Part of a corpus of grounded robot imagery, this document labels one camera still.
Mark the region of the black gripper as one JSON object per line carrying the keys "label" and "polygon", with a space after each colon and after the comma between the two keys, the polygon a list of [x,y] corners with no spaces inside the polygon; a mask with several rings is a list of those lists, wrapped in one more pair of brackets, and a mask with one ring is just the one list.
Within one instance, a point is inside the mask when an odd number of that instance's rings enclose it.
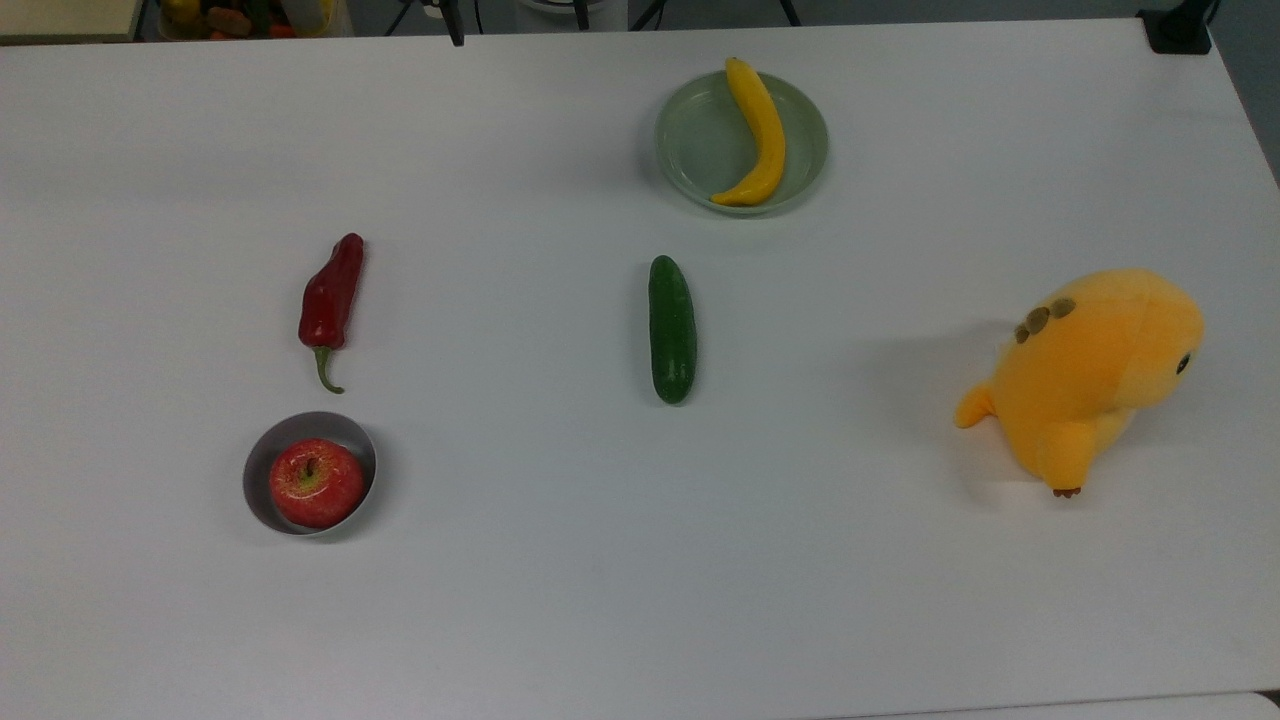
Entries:
{"label": "black gripper", "polygon": [[422,10],[428,18],[445,19],[445,28],[454,47],[465,45],[465,23],[460,3],[453,0],[422,0]]}

